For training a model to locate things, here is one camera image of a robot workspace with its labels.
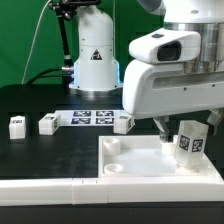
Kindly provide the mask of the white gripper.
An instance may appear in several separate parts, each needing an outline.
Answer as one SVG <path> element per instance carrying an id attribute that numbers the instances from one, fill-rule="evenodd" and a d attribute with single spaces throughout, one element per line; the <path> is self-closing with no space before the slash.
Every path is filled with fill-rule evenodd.
<path id="1" fill-rule="evenodd" d="M 136 119 L 154 118 L 160 140 L 170 141 L 168 115 L 210 110 L 209 134 L 224 118 L 224 62 L 214 73 L 185 74 L 182 63 L 151 65 L 133 60 L 126 68 L 123 108 Z"/>

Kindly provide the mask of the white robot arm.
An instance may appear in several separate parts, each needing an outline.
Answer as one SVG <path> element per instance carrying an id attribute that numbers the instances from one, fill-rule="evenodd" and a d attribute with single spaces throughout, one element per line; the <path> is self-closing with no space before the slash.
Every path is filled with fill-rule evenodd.
<path id="1" fill-rule="evenodd" d="M 135 119 L 153 118 L 169 141 L 166 117 L 210 110 L 209 134 L 224 118 L 224 0 L 137 0 L 164 15 L 164 27 L 133 40 L 126 68 L 123 108 Z M 77 93 L 115 89 L 113 25 L 96 6 L 80 7 L 79 58 L 70 88 Z"/>

